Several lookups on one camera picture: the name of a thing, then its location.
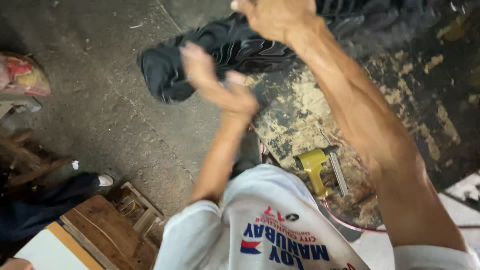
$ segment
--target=concrete floor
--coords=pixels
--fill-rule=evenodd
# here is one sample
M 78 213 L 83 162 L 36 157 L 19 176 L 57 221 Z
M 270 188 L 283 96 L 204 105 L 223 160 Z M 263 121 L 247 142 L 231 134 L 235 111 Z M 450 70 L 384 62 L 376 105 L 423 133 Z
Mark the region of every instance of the concrete floor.
M 162 6 L 171 15 L 167 15 Z M 0 49 L 31 53 L 52 95 L 9 129 L 80 170 L 131 181 L 166 216 L 181 210 L 218 127 L 219 110 L 194 96 L 166 105 L 136 66 L 143 48 L 231 13 L 228 0 L 0 0 Z

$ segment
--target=person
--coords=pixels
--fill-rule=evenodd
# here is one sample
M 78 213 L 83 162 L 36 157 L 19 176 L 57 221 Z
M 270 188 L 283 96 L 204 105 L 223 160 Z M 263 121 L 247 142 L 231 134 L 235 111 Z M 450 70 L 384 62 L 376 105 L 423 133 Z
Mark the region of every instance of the person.
M 414 141 L 315 15 L 314 1 L 235 0 L 232 8 L 265 39 L 294 49 L 315 75 L 346 140 L 368 168 L 396 269 L 477 269 Z M 223 115 L 189 206 L 165 226 L 155 270 L 368 269 L 295 175 L 263 164 L 229 181 L 256 99 L 239 73 L 230 72 L 228 83 L 220 84 L 211 56 L 199 46 L 189 43 L 182 54 L 191 84 Z
M 106 174 L 83 172 L 50 189 L 22 193 L 22 199 L 11 198 L 0 189 L 4 195 L 0 197 L 0 265 L 50 223 L 60 221 L 61 215 L 88 200 L 99 187 L 112 185 L 113 179 Z M 29 269 L 28 265 L 16 267 L 19 265 L 24 264 L 10 260 L 0 270 Z

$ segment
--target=campaign shirt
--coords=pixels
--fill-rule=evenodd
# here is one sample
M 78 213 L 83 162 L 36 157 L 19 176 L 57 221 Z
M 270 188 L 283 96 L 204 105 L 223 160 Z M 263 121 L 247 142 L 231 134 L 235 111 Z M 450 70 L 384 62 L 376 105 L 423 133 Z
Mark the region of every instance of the campaign shirt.
M 222 207 L 199 201 L 165 226 L 154 270 L 367 270 L 321 214 L 303 182 L 272 165 L 235 178 Z M 477 269 L 468 253 L 437 246 L 394 249 L 396 268 Z

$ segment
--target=sneaker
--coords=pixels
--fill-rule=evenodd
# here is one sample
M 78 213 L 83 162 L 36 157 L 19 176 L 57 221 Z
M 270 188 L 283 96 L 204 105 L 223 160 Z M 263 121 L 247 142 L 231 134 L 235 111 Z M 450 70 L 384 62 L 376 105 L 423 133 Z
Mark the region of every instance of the sneaker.
M 98 176 L 98 179 L 100 180 L 100 186 L 111 186 L 113 185 L 113 178 L 106 174 L 102 174 Z

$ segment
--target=cable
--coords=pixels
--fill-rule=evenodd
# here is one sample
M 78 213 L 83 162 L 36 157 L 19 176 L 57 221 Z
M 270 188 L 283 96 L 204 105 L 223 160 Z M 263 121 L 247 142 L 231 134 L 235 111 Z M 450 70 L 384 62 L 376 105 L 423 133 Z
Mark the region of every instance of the cable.
M 373 233 L 387 233 L 387 230 L 385 229 L 375 229 L 375 228 L 366 228 L 366 227 L 360 227 L 354 224 L 351 224 L 350 222 L 336 216 L 329 208 L 327 202 L 325 200 L 322 200 L 322 205 L 324 208 L 327 210 L 328 214 L 334 219 L 336 222 L 342 224 L 343 226 L 352 229 L 354 231 L 358 232 L 373 232 Z M 471 229 L 480 229 L 480 225 L 461 225 L 457 226 L 457 228 L 461 230 L 471 230 Z

